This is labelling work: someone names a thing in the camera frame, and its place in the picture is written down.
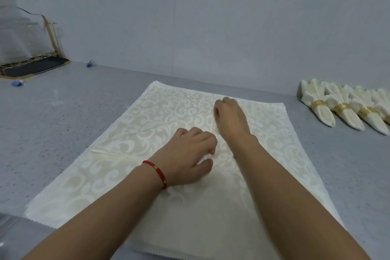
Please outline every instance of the crumpled blue object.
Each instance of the crumpled blue object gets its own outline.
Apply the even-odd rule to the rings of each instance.
[[[96,64],[94,63],[94,61],[93,60],[90,60],[88,63],[87,63],[87,67],[95,67],[96,66]]]
[[[21,79],[19,79],[19,80],[13,80],[12,83],[11,83],[12,86],[16,86],[16,87],[22,86],[22,85],[24,85],[24,84],[25,84],[24,81],[21,80]]]

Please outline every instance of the skin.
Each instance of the skin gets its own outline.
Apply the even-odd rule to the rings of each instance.
[[[260,145],[235,100],[217,100],[214,116],[267,231],[284,259],[369,259],[317,199]],[[211,159],[199,165],[197,162],[207,153],[214,154],[216,145],[212,133],[198,128],[178,129],[149,161],[162,170],[168,186],[193,183],[211,171]],[[162,187],[163,182],[151,166],[136,167],[23,260],[110,259]]]

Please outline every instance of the red bracelet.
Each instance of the red bracelet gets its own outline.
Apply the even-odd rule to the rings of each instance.
[[[154,163],[152,163],[152,162],[150,162],[148,160],[144,160],[142,163],[143,164],[149,164],[150,166],[152,166],[156,170],[157,174],[160,176],[161,180],[164,183],[163,189],[167,188],[167,186],[168,186],[167,185],[167,180],[165,179],[165,176],[164,176],[163,172]]]

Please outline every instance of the floral swirl pattern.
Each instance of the floral swirl pattern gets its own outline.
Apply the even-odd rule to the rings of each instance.
[[[213,170],[196,184],[170,187],[161,193],[128,243],[142,251],[183,259],[279,259],[233,154],[218,134],[212,109],[215,100],[221,98],[153,82],[29,203],[25,216],[60,227],[154,154],[176,129],[197,126],[217,136],[216,154],[211,156]],[[285,106],[237,101],[262,146],[342,223],[295,134]]]

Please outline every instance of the countertop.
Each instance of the countertop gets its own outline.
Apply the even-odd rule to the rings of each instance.
[[[87,68],[81,63],[32,77],[18,88],[11,86],[10,80],[0,79],[0,212],[22,216],[26,204],[154,80],[259,102],[284,103],[347,230],[373,260],[390,255],[390,137],[368,124],[365,131],[356,131],[339,118],[336,126],[329,128],[294,96],[104,66]],[[25,245],[23,254],[38,243],[39,237],[26,244],[24,230],[33,227],[27,227],[26,219],[18,222],[24,227],[15,225],[18,227],[9,250]],[[33,225],[44,230],[42,238],[52,231]],[[18,259],[22,254],[9,253],[7,259]]]

